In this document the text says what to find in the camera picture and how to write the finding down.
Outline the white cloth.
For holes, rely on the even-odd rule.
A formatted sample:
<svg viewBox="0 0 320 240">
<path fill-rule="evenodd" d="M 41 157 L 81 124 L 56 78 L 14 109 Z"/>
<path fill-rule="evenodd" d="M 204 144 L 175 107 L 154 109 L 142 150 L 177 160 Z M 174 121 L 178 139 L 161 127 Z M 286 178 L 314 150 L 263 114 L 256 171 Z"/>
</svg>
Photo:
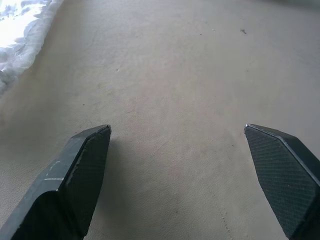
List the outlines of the white cloth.
<svg viewBox="0 0 320 240">
<path fill-rule="evenodd" d="M 64 0 L 0 0 L 0 97 L 29 69 Z"/>
</svg>

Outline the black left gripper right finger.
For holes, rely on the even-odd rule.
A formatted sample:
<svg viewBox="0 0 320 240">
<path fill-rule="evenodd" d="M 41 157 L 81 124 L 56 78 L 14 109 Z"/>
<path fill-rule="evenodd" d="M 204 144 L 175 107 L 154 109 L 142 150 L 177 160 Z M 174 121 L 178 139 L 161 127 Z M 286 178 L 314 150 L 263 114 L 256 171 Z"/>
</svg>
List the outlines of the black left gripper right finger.
<svg viewBox="0 0 320 240">
<path fill-rule="evenodd" d="M 320 160 L 295 136 L 247 124 L 264 195 L 288 240 L 320 240 Z"/>
</svg>

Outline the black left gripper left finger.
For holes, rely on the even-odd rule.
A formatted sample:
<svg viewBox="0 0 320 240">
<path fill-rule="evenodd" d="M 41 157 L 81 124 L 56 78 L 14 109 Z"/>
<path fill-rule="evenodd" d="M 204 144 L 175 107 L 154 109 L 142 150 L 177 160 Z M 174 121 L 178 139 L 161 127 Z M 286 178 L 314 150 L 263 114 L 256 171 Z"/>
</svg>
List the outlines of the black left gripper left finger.
<svg viewBox="0 0 320 240">
<path fill-rule="evenodd" d="M 101 192 L 111 127 L 86 129 L 34 180 L 1 227 L 1 240 L 83 240 Z"/>
</svg>

